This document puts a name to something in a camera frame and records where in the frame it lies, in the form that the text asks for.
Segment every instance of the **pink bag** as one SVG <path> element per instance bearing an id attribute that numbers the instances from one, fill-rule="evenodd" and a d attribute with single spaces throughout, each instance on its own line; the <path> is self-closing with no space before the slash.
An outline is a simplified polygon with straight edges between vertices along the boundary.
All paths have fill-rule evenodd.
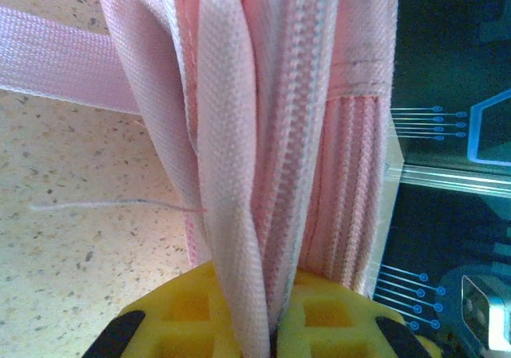
<path id="1" fill-rule="evenodd" d="M 101 1 L 111 38 L 0 8 L 0 87 L 142 115 L 206 208 L 192 266 L 213 259 L 244 356 L 268 357 L 297 266 L 364 290 L 397 0 Z"/>

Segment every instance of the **yellow plastic object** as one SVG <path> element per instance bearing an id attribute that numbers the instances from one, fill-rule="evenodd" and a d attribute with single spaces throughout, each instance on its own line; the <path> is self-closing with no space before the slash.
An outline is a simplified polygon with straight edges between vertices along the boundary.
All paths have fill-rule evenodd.
<path id="1" fill-rule="evenodd" d="M 242 358 L 211 263 L 169 281 L 123 309 L 145 312 L 122 358 Z M 374 319 L 393 310 L 323 278 L 298 272 L 277 338 L 279 358 L 396 357 Z M 432 342 L 419 339 L 433 358 Z"/>

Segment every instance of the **granite countertop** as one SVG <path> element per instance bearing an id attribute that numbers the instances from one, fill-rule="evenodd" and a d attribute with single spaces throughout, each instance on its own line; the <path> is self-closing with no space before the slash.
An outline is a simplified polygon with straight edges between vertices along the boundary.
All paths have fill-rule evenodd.
<path id="1" fill-rule="evenodd" d="M 99 0 L 1 0 L 107 34 Z M 188 269 L 181 213 L 141 118 L 0 90 L 0 357 L 81 356 L 127 304 Z"/>

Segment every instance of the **loose thread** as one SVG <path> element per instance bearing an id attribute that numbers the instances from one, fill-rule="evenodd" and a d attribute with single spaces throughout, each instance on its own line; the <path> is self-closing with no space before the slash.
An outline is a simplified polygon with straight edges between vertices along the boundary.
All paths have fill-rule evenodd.
<path id="1" fill-rule="evenodd" d="M 67 208 L 83 208 L 83 209 L 97 209 L 105 208 L 110 206 L 121 206 L 121 205 L 147 205 L 147 206 L 158 206 L 165 209 L 176 210 L 183 213 L 204 213 L 206 209 L 190 209 L 177 205 L 170 205 L 166 202 L 145 200 L 143 198 L 136 198 L 131 200 L 115 200 L 115 201 L 83 201 L 83 202 L 66 202 L 64 204 L 51 204 L 51 205 L 31 205 L 30 209 L 36 212 L 45 212 L 52 210 L 60 210 Z"/>

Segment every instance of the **folded strap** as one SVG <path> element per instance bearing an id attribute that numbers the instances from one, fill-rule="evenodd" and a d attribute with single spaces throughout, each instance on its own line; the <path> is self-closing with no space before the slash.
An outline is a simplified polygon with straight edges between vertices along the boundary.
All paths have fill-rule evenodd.
<path id="1" fill-rule="evenodd" d="M 0 89 L 139 114 L 110 36 L 5 7 Z"/>

